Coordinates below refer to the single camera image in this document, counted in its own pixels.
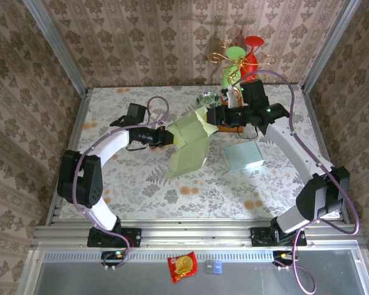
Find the gray floor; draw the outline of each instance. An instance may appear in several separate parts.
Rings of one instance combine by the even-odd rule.
[[[364,294],[350,251],[302,251],[298,265],[316,279],[316,294]],[[292,270],[280,272],[269,263],[224,263],[223,274],[208,275],[198,265],[193,277],[173,284],[167,263],[128,263],[113,272],[97,263],[46,263],[38,280],[38,295],[249,295],[300,294]],[[300,275],[305,287],[311,281]]]

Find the patterned tablecloth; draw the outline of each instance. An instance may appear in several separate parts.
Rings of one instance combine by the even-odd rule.
[[[196,107],[200,92],[218,91],[217,86],[96,88],[79,142],[86,150],[104,135],[109,123],[126,114],[129,103],[145,104],[153,95],[165,97],[171,108],[168,124]],[[311,145],[317,147],[300,88],[294,85],[294,122]],[[286,85],[266,85],[269,102],[290,105]],[[154,100],[151,112],[163,114],[165,104]],[[254,128],[246,127],[243,137],[253,137]],[[172,180],[165,177],[169,157],[175,147],[117,152],[103,167],[103,198],[121,218],[271,218],[288,210],[303,184],[284,153],[265,138],[256,139],[265,163],[251,170],[228,173],[221,148],[243,143],[235,133],[216,133],[211,137],[210,153],[198,171]],[[81,218],[73,205],[65,203],[61,218]]]

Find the snack package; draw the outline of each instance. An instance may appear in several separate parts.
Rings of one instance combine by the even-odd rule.
[[[197,259],[194,252],[187,255],[168,258],[172,283],[177,283],[181,278],[194,275],[197,272]]]

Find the small blue clip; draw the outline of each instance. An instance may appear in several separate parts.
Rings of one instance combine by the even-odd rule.
[[[223,263],[220,260],[213,262],[213,273],[219,275],[223,272]]]

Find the cable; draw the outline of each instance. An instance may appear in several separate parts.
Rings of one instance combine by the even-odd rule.
[[[121,234],[117,234],[117,233],[115,233],[115,232],[110,232],[110,231],[108,231],[108,230],[106,230],[106,229],[104,229],[104,228],[102,228],[101,226],[99,226],[98,224],[95,224],[95,221],[93,220],[93,218],[91,217],[91,215],[89,215],[89,213],[85,210],[85,208],[84,207],[81,207],[78,203],[77,203],[77,201],[76,201],[76,184],[77,184],[77,181],[78,181],[78,174],[79,174],[79,171],[81,170],[81,165],[82,165],[82,162],[83,162],[83,160],[84,160],[84,158],[85,158],[85,156],[88,154],[88,153],[90,153],[92,150],[94,150],[101,142],[103,142],[105,139],[107,139],[108,137],[110,137],[112,134],[115,134],[115,133],[117,133],[117,132],[120,132],[120,131],[123,131],[123,130],[128,130],[128,129],[133,129],[133,128],[138,128],[138,127],[151,127],[151,126],[153,126],[153,125],[155,125],[155,124],[158,124],[158,123],[161,123],[161,122],[164,122],[164,121],[166,121],[167,120],[167,118],[168,118],[168,115],[169,115],[169,110],[170,110],[170,108],[169,108],[169,104],[168,104],[168,101],[164,98],[164,97],[162,97],[162,96],[158,96],[158,95],[156,95],[156,96],[154,96],[154,97],[152,97],[152,98],[150,98],[149,100],[148,100],[148,104],[147,104],[147,108],[149,109],[149,104],[150,104],[150,102],[152,101],[152,100],[154,100],[154,99],[156,99],[156,98],[158,98],[158,99],[161,99],[161,100],[163,100],[164,101],[164,103],[165,103],[165,105],[167,106],[167,110],[166,110],[166,112],[165,112],[165,114],[164,114],[164,116],[163,116],[163,118],[161,118],[160,120],[157,120],[157,121],[155,121],[155,122],[152,122],[152,123],[147,123],[147,124],[144,124],[144,125],[131,125],[131,126],[125,126],[125,127],[119,127],[119,128],[117,128],[117,129],[114,129],[114,130],[112,130],[111,132],[108,132],[107,134],[105,134],[105,135],[103,135],[100,139],[98,139],[98,140],[96,140],[96,142],[94,142],[82,155],[81,155],[81,157],[79,158],[79,160],[78,160],[78,163],[77,163],[77,165],[76,165],[76,168],[75,168],[75,172],[74,172],[74,181],[73,181],[73,203],[74,203],[74,206],[75,206],[75,208],[78,210],[78,211],[80,211],[80,212],[82,212],[84,215],[85,215],[85,217],[93,224],[93,226],[96,228],[96,229],[98,229],[98,230],[100,230],[100,231],[102,231],[104,234],[107,234],[107,235],[112,235],[113,237],[119,237],[119,238],[121,238],[123,241],[125,241],[125,244],[126,244],[126,247],[127,247],[127,249],[126,249],[126,252],[125,252],[125,255],[124,255],[124,257],[123,257],[123,260],[120,262],[120,263],[118,263],[118,267],[120,267],[121,265],[123,265],[123,263],[124,263],[124,261],[125,261],[125,259],[126,259],[126,257],[127,257],[127,254],[128,254],[128,252],[130,251],[130,244],[129,244],[129,241],[125,238],[125,237],[123,237]]]
[[[236,133],[238,133],[239,137],[242,138],[243,140],[255,140],[257,137],[258,137],[258,130],[257,130],[257,127],[254,128],[256,130],[256,136],[254,137],[241,137],[240,133],[239,133],[239,127],[236,128]]]
[[[347,195],[346,191],[340,186],[339,182],[337,182],[337,180],[333,177],[333,175],[329,172],[328,168],[325,167],[321,162],[319,162],[318,158],[312,153],[312,151],[302,142],[301,138],[299,138],[299,136],[296,134],[295,129],[294,129],[294,124],[293,124],[293,113],[294,113],[294,100],[295,100],[295,95],[294,95],[294,89],[292,87],[292,85],[289,83],[289,81],[284,78],[282,75],[275,73],[274,71],[269,71],[267,69],[260,69],[254,72],[250,72],[246,75],[244,75],[243,77],[241,77],[238,81],[236,81],[235,83],[231,84],[232,87],[234,87],[236,84],[242,82],[244,79],[246,79],[248,76],[254,75],[254,74],[258,74],[258,73],[266,73],[266,74],[272,74],[275,75],[277,77],[279,77],[280,79],[283,80],[284,83],[287,84],[288,88],[290,89],[291,92],[291,104],[290,104],[290,117],[288,118],[288,123],[290,125],[290,131],[293,135],[293,137],[296,139],[296,141],[298,142],[298,144],[307,152],[307,154],[312,158],[312,160],[318,164],[318,166],[325,172],[325,174],[329,177],[329,179],[333,182],[333,184],[338,188],[338,190],[343,194],[343,197],[345,199],[345,201],[347,202],[347,204],[349,205],[349,208],[354,216],[354,229],[352,231],[348,231],[348,230],[344,230],[341,229],[340,227],[334,225],[333,223],[331,223],[330,221],[327,221],[325,219],[321,219],[321,221],[323,221],[324,223],[328,224],[329,226],[331,226],[332,228],[344,233],[344,234],[348,234],[348,235],[355,235],[358,231],[359,231],[359,217],[358,214],[355,210],[354,204],[353,202],[350,200],[350,197]],[[311,221],[309,223],[307,223],[305,226],[303,226],[300,230],[297,231],[296,233],[296,238],[295,238],[295,242],[293,245],[293,268],[294,268],[294,274],[295,274],[295,278],[296,281],[298,282],[300,288],[302,289],[302,291],[306,294],[312,295],[315,293],[317,287],[315,284],[315,281],[313,279],[313,277],[310,275],[310,273],[305,270],[306,273],[308,273],[308,275],[311,276],[313,282],[314,282],[314,289],[312,291],[307,291],[303,285],[301,284],[299,278],[298,278],[298,273],[297,273],[297,268],[298,269],[302,269],[300,266],[296,266],[295,263],[295,251],[296,251],[296,244],[298,243],[298,237],[300,236],[300,232],[302,229],[304,229],[305,227],[311,226],[312,224],[314,224],[315,222],[317,222],[317,220],[315,221]]]

